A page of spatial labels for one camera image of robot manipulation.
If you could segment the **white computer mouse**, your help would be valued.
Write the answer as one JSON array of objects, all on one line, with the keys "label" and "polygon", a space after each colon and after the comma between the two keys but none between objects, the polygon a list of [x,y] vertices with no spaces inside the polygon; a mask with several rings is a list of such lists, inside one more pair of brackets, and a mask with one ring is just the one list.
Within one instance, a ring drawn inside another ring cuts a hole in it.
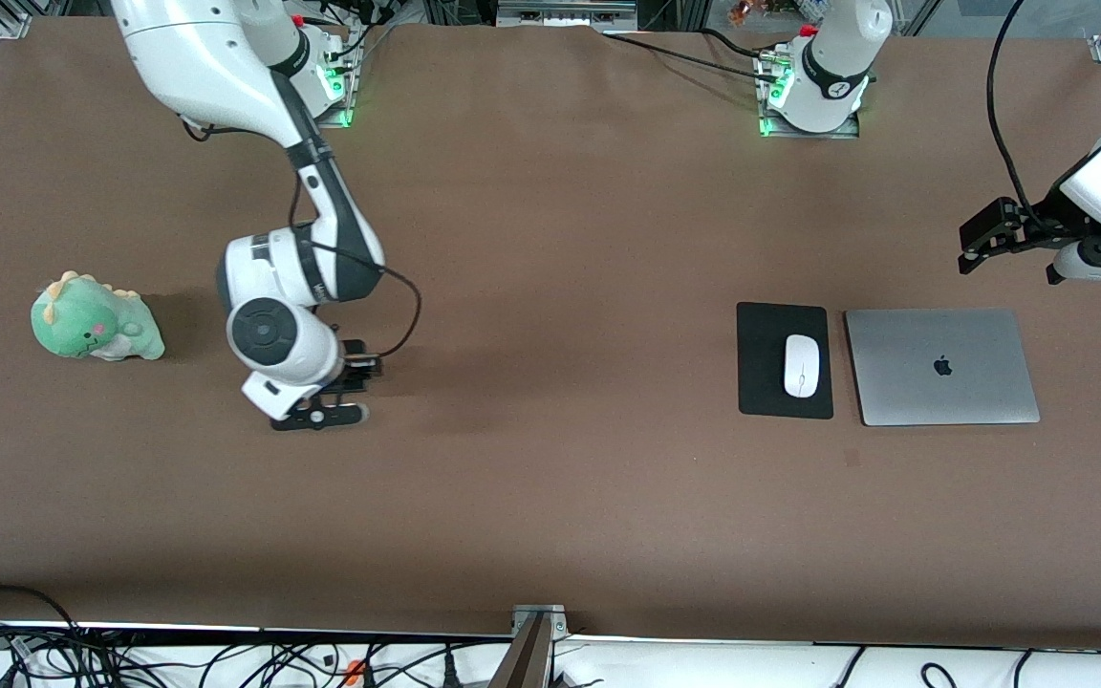
[{"label": "white computer mouse", "polygon": [[792,398],[813,398],[821,375],[820,345],[807,335],[784,340],[783,389]]}]

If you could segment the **black mouse pad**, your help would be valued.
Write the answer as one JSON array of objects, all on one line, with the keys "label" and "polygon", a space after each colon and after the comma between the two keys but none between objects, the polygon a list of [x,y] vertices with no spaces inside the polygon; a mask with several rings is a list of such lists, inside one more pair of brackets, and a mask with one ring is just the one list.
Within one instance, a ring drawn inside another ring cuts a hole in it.
[{"label": "black mouse pad", "polygon": [[[813,398],[792,398],[783,389],[784,340],[807,335],[820,345],[820,384]],[[739,409],[753,417],[831,419],[829,314],[816,306],[739,302],[737,305]]]}]

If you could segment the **silver laptop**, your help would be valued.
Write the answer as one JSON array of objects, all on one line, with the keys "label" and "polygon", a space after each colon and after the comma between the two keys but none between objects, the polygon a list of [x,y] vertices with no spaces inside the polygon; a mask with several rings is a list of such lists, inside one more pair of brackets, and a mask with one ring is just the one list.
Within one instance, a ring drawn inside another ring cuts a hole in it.
[{"label": "silver laptop", "polygon": [[1014,312],[844,312],[862,423],[1032,425],[1040,409]]}]

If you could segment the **green dinosaur plush toy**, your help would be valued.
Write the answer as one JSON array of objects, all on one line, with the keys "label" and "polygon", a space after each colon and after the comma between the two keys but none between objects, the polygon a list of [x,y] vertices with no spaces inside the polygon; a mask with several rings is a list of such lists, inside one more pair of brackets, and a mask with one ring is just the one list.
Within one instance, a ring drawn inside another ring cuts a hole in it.
[{"label": "green dinosaur plush toy", "polygon": [[118,362],[165,353],[159,323],[140,294],[115,290],[91,274],[66,270],[39,293],[30,319],[39,343],[59,357]]}]

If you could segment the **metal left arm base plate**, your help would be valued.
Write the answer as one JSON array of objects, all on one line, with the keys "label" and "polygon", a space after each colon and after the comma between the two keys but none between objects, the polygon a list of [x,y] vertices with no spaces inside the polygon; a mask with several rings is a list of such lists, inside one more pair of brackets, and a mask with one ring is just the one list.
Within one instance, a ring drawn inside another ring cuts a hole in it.
[{"label": "metal left arm base plate", "polygon": [[784,113],[783,106],[795,105],[792,109],[794,114],[803,113],[803,106],[809,103],[807,97],[793,95],[800,84],[813,87],[817,91],[813,81],[803,75],[798,75],[792,48],[788,43],[777,44],[772,51],[759,51],[755,57],[751,58],[753,70],[756,75],[768,75],[770,81],[759,81],[755,87],[759,113],[759,132],[761,136],[799,136],[799,139],[830,139],[830,140],[855,140],[859,136],[860,120],[859,108],[861,106],[862,91],[865,90],[869,79],[855,88],[855,96],[847,97],[847,113],[844,120],[839,125],[826,132],[813,132],[800,129],[791,121]]}]

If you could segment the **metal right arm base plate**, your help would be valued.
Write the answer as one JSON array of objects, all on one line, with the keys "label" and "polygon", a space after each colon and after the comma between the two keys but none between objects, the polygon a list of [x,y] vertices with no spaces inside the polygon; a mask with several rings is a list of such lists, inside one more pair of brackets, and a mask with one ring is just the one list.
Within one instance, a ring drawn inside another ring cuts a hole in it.
[{"label": "metal right arm base plate", "polygon": [[355,50],[321,28],[306,25],[299,31],[309,39],[310,52],[293,83],[315,120],[342,125],[355,92]]}]

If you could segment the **metal table edge bracket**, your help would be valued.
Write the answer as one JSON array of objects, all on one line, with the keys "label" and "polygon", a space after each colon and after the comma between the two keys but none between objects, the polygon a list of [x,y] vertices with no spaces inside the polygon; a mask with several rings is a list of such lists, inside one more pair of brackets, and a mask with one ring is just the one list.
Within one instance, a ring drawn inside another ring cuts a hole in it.
[{"label": "metal table edge bracket", "polygon": [[563,605],[517,605],[514,637],[486,688],[550,688],[554,646],[569,634]]}]

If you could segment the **aluminium frame rail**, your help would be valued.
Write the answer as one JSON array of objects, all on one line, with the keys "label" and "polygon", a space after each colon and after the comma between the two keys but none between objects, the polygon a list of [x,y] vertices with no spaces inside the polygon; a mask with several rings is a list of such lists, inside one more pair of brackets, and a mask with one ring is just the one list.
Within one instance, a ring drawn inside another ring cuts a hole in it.
[{"label": "aluminium frame rail", "polygon": [[495,0],[494,26],[589,26],[636,32],[637,0]]}]

